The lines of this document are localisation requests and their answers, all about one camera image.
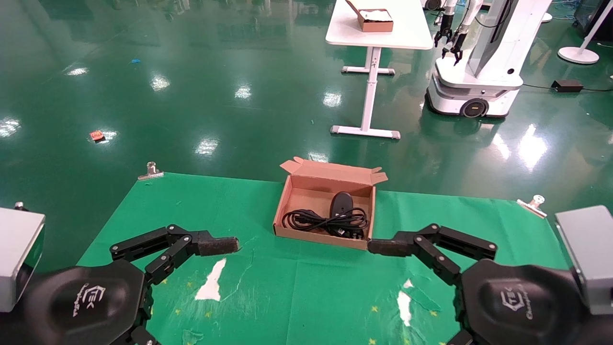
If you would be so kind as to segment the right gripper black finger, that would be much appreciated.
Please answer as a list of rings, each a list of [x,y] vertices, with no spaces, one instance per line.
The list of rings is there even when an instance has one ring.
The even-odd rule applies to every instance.
[[[454,335],[451,339],[449,339],[446,345],[472,345],[473,344],[473,336],[472,334],[462,329],[456,335]]]
[[[440,248],[473,260],[494,260],[497,245],[449,227],[431,224],[417,232],[398,231],[392,239],[371,239],[370,253],[388,257],[417,257],[449,286],[460,281],[460,267],[444,255]]]

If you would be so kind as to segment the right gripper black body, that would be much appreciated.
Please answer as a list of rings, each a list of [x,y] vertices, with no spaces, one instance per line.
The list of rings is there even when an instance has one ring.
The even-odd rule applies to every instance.
[[[461,345],[610,345],[612,316],[591,313],[575,276],[481,260],[458,286]]]

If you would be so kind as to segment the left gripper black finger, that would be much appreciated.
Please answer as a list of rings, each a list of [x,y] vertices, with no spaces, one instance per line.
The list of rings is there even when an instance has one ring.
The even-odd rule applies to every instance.
[[[158,285],[193,255],[210,257],[236,253],[238,250],[236,237],[215,238],[206,230],[187,231],[170,224],[112,245],[110,255],[114,261],[123,259],[132,262],[159,253],[145,266],[147,284]]]
[[[159,345],[159,341],[144,326],[138,326],[128,330],[127,345]]]

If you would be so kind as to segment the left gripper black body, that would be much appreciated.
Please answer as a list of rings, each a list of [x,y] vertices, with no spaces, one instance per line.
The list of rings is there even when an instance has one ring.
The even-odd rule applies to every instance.
[[[144,273],[125,260],[35,274],[3,312],[3,345],[133,345],[145,322]]]

